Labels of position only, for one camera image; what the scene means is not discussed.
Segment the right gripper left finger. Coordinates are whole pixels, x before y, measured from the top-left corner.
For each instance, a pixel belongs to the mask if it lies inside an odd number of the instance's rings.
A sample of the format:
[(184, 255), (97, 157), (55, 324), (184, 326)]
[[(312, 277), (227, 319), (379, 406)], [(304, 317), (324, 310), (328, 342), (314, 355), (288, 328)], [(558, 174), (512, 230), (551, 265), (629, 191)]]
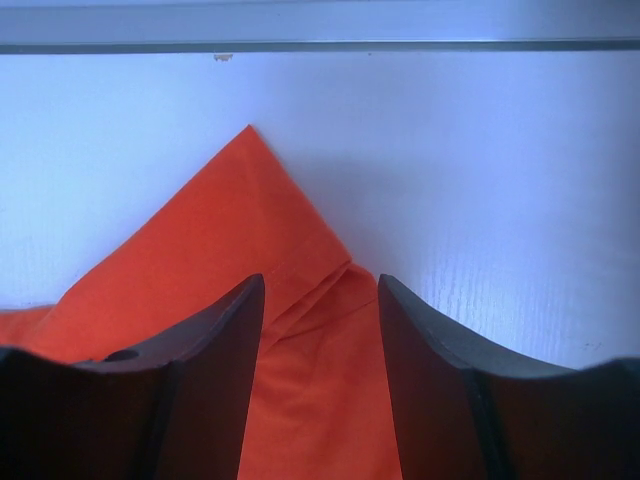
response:
[(5, 479), (234, 479), (263, 324), (261, 275), (101, 361), (1, 350)]

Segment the orange t shirt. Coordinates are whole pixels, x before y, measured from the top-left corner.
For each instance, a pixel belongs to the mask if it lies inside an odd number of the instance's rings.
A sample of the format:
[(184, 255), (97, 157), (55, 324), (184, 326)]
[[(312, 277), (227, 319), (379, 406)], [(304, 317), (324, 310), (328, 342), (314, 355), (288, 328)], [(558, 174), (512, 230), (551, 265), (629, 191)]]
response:
[(101, 359), (257, 273), (264, 320), (240, 477), (399, 478), (376, 282), (252, 128), (57, 304), (4, 313), (1, 340)]

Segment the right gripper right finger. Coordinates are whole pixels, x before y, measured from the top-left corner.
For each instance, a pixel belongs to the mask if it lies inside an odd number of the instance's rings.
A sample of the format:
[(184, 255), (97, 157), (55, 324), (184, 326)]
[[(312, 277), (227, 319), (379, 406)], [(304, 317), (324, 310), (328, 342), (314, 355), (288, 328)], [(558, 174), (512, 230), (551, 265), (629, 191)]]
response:
[(635, 479), (639, 362), (573, 370), (505, 348), (378, 282), (401, 471), (407, 479)]

